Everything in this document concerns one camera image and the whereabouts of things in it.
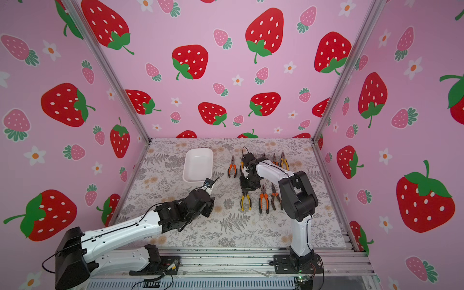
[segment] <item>orange-handled pliers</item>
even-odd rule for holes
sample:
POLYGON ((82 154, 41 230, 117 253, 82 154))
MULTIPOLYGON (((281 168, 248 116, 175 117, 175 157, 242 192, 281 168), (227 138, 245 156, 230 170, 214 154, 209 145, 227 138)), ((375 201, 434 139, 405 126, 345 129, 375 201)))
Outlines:
POLYGON ((232 169, 232 168, 235 170, 235 174, 233 175, 233 177, 235 178, 235 177, 237 177, 237 166, 236 166, 235 163, 234 163, 233 155, 232 155, 231 164, 230 164, 230 166, 229 166, 229 170, 227 171, 227 175, 228 175, 229 177, 231 177, 231 169, 232 169))

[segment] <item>white flower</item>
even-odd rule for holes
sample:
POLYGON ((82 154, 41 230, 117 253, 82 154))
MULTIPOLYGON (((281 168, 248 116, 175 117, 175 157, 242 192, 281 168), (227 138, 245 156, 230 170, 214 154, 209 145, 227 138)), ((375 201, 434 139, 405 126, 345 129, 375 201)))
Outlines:
POLYGON ((175 105, 176 107, 178 107, 180 104, 182 104, 181 101, 179 101, 179 98, 171 98, 171 104, 175 105))
POLYGON ((392 33, 391 32, 388 32, 387 29, 385 29, 385 31, 383 32, 382 35, 380 35, 379 37, 379 48, 381 48, 382 46, 386 46, 387 45, 387 39, 390 37, 392 33))
POLYGON ((150 12, 153 12, 153 9, 151 9, 151 5, 153 4, 153 0, 137 0, 141 6, 142 6, 142 11, 148 10, 150 12))
POLYGON ((242 82, 243 82, 243 79, 240 78, 239 75, 237 75, 236 77, 233 77, 232 78, 232 81, 233 81, 233 85, 239 85, 239 86, 242 86, 242 82))
POLYGON ((353 0, 348 0, 346 2, 340 3, 340 13, 338 13, 338 16, 345 15, 346 17, 349 16, 349 12, 353 10, 356 7, 356 4, 353 3, 353 0))
POLYGON ((115 94, 112 89, 107 90, 106 93, 108 94, 109 100, 113 100, 113 101, 115 100, 115 94))
POLYGON ((391 290, 401 290, 399 287, 398 287, 398 280, 393 280, 391 279, 390 277, 388 277, 388 287, 391 289, 391 290))
POLYGON ((393 156, 388 154, 388 148, 385 148, 385 150, 383 151, 379 151, 379 155, 380 155, 379 162, 383 162, 385 163, 385 165, 388 165, 388 160, 393 158, 393 156))
POLYGON ((32 146, 32 151, 24 153, 24 157, 29 158, 29 164, 32 166, 36 162, 45 163, 45 159, 44 159, 45 153, 47 153, 47 151, 39 151, 37 147, 32 146))
POLYGON ((291 113, 289 113, 289 119, 295 119, 295 117, 298 115, 298 113, 295 113, 295 110, 293 110, 291 113))
POLYGON ((348 205, 348 203, 349 203, 349 201, 350 201, 350 199, 349 199, 349 197, 348 197, 348 193, 345 193, 345 194, 343 195, 343 200, 344 200, 344 201, 347 203, 347 205, 348 205))
POLYGON ((8 85, 6 84, 6 79, 10 77, 10 74, 4 71, 0 71, 0 85, 2 87, 7 88, 8 85))
POLYGON ((293 73, 293 70, 296 69, 296 65, 293 64, 293 61, 290 61, 289 64, 284 64, 284 73, 293 73))
POLYGON ((383 218, 382 216, 379 216, 379 218, 380 218, 379 227, 383 228, 386 233, 388 233, 388 229, 393 229, 392 224, 388 222, 388 217, 383 218))
POLYGON ((61 57, 61 54, 59 54, 59 52, 57 51, 56 44, 54 44, 54 43, 49 44, 48 42, 46 42, 44 40, 44 45, 45 45, 45 47, 42 50, 42 52, 45 53, 45 54, 49 54, 53 61, 55 61, 57 58, 61 57))
POLYGON ((103 164, 99 164, 98 161, 95 161, 95 166, 92 166, 93 174, 97 175, 102 173, 103 164))
POLYGON ((418 72, 422 71, 422 66, 420 66, 420 62, 422 61, 422 57, 419 57, 416 61, 410 60, 408 63, 409 68, 405 70, 404 75, 409 75, 409 80, 412 80, 414 75, 418 72))
POLYGON ((18 288, 19 290, 31 290, 33 287, 37 287, 40 285, 40 275, 42 274, 42 271, 34 274, 34 273, 29 273, 27 274, 26 282, 21 284, 21 286, 18 288))

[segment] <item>strawberry wallpaper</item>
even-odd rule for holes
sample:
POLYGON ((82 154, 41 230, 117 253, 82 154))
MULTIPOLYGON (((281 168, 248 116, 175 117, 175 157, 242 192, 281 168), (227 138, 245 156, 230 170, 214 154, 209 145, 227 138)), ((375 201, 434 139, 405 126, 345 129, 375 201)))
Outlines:
POLYGON ((383 289, 462 280, 463 14, 388 1, 319 142, 383 289))
POLYGON ((314 134, 370 3, 82 0, 81 8, 151 137, 289 138, 314 134))
POLYGON ((8 1, 0 27, 0 288, 49 290, 41 263, 108 225, 144 143, 60 1, 8 1))

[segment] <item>table surface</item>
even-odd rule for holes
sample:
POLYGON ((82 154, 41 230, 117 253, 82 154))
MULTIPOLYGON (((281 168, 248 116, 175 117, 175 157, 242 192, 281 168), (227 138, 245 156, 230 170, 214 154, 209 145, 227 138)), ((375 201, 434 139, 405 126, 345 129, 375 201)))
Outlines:
MULTIPOLYGON (((228 178, 227 169, 232 155, 240 165, 242 147, 250 152, 275 153, 280 159, 285 152, 290 171, 304 171, 319 199, 313 215, 311 243, 314 247, 345 247, 335 212, 322 180, 319 165, 308 139, 154 139, 136 180, 123 204, 117 223, 145 213, 153 204, 184 198, 194 188, 182 179, 185 155, 193 148, 210 148, 213 151, 213 179, 211 196, 215 197, 214 210, 209 218, 200 215, 183 231, 169 231, 157 237, 144 238, 128 246, 155 244, 172 247, 287 247, 292 241, 290 218, 285 211, 272 210, 269 214, 258 210, 260 190, 250 192, 252 209, 240 208, 242 196, 237 178, 228 178)), ((265 184, 271 203, 271 183, 265 184)))

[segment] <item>pink strawberry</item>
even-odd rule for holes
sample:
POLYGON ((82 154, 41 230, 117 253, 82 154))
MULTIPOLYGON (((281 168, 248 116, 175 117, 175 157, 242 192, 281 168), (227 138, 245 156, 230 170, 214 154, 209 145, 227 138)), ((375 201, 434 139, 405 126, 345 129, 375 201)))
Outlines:
POLYGON ((344 116, 348 113, 349 109, 349 97, 346 97, 345 100, 343 101, 343 106, 342 106, 342 113, 344 116))
POLYGON ((77 144, 74 144, 72 147, 71 145, 68 145, 64 148, 63 154, 65 158, 68 158, 69 160, 72 158, 77 161, 85 156, 85 150, 77 144))
POLYGON ((87 206, 93 205, 95 200, 97 199, 97 187, 95 184, 89 185, 89 188, 87 188, 87 193, 85 194, 85 203, 87 206))
POLYGON ((300 96, 298 97, 300 101, 302 101, 303 103, 307 103, 310 97, 311 97, 311 93, 309 92, 309 89, 302 88, 300 91, 300 96))
POLYGON ((356 60, 354 69, 357 71, 361 71, 367 65, 368 60, 369 58, 367 57, 367 55, 363 54, 360 58, 358 58, 358 60, 356 60))
POLYGON ((262 69, 256 72, 255 83, 256 84, 263 84, 264 81, 269 77, 269 69, 267 67, 263 67, 262 69))
POLYGON ((95 80, 95 74, 92 71, 92 66, 90 65, 90 62, 88 62, 86 59, 82 61, 82 74, 84 75, 84 78, 87 80, 89 84, 93 84, 93 81, 95 80))
POLYGON ((27 65, 36 66, 39 64, 39 57, 35 51, 29 49, 26 42, 23 40, 8 34, 0 35, 0 39, 3 46, 16 59, 21 61, 24 60, 27 65))
POLYGON ((300 130, 300 131, 305 130, 307 127, 309 127, 309 124, 311 124, 310 120, 305 120, 305 121, 301 122, 300 126, 298 126, 298 130, 300 130))
POLYGON ((414 27, 408 27, 396 45, 395 60, 400 61, 407 55, 407 50, 411 48, 414 42, 414 27))
POLYGON ((180 114, 179 112, 172 112, 171 113, 171 122, 177 124, 180 122, 180 114))
POLYGON ((407 125, 411 126, 417 121, 419 113, 415 108, 401 109, 392 118, 392 126, 398 129, 404 129, 407 125))
POLYGON ((232 40, 228 37, 227 32, 224 30, 214 30, 214 40, 218 46, 222 46, 223 49, 229 49, 232 47, 232 40))
POLYGON ((371 203, 371 201, 372 201, 372 195, 371 195, 371 193, 370 193, 369 191, 367 191, 367 190, 361 189, 361 190, 358 192, 358 194, 357 194, 356 197, 358 198, 359 202, 362 203, 362 204, 364 204, 364 205, 366 205, 366 204, 368 204, 368 203, 371 203))
POLYGON ((405 264, 409 271, 411 271, 419 280, 427 282, 428 279, 431 283, 438 281, 438 273, 435 272, 435 268, 427 261, 421 261, 416 256, 410 256, 405 260, 405 264))
POLYGON ((126 168, 124 167, 121 167, 119 169, 119 174, 121 175, 121 180, 126 182, 127 181, 127 171, 126 171, 126 168))
POLYGON ((218 95, 221 95, 221 97, 225 97, 229 94, 229 91, 226 89, 226 87, 223 84, 214 83, 213 89, 214 89, 214 92, 218 95))
POLYGON ((152 80, 159 82, 161 81, 160 71, 151 63, 145 64, 145 69, 147 70, 147 74, 151 77, 152 80))
POLYGON ((325 155, 325 161, 327 163, 330 163, 332 161, 332 153, 329 152, 325 155))
POLYGON ((3 124, 6 129, 3 131, 7 139, 14 142, 23 141, 27 138, 27 131, 31 129, 31 124, 26 114, 19 109, 12 109, 4 118, 3 124))
POLYGON ((177 17, 180 15, 180 7, 174 0, 158 0, 158 4, 161 10, 166 14, 171 14, 171 17, 177 17))
POLYGON ((353 124, 351 126, 348 127, 348 130, 346 132, 346 136, 347 138, 349 139, 353 139, 353 137, 358 134, 358 125, 356 124, 353 124))
POLYGON ((95 141, 98 144, 105 144, 105 133, 102 131, 102 128, 100 126, 93 127, 93 134, 95 134, 95 141))
POLYGON ((305 33, 316 20, 316 6, 311 6, 300 15, 300 22, 296 25, 299 33, 305 33))
POLYGON ((243 123, 243 116, 242 115, 238 115, 233 119, 233 125, 235 127, 240 126, 242 123, 243 123))

